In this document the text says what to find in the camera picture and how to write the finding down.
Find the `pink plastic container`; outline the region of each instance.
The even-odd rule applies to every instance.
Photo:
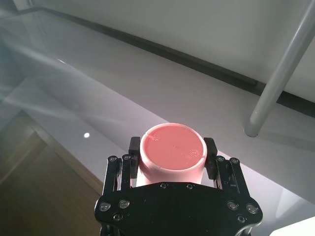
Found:
[[[203,138],[188,126],[159,124],[141,139],[137,186],[151,183],[201,183],[207,157]]]

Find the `white wall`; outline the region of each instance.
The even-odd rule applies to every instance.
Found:
[[[101,181],[104,180],[107,157],[121,156],[126,152],[48,96],[29,79],[25,79],[0,104],[0,129],[21,109]],[[84,138],[87,132],[90,137]]]
[[[295,236],[314,233],[315,217],[274,231],[270,236]]]
[[[34,0],[267,82],[309,0]],[[315,40],[285,90],[315,102]]]

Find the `grey surface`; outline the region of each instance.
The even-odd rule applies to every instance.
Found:
[[[0,103],[25,79],[20,66],[1,39],[0,30]]]
[[[30,40],[17,24],[25,24]],[[315,214],[303,199],[314,197],[314,119],[278,105],[253,140],[243,132],[258,100],[253,94],[44,12],[6,27],[29,79],[0,111],[12,104],[27,109],[99,178],[104,156],[126,151],[131,136],[157,123],[179,122],[213,137],[221,155],[246,165],[249,191],[265,215],[256,236]],[[202,184],[211,184],[206,175]]]

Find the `grey pipe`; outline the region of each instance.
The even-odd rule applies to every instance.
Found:
[[[245,127],[250,137],[258,135],[285,85],[299,64],[315,35],[315,0],[311,0],[276,70],[268,81]]]

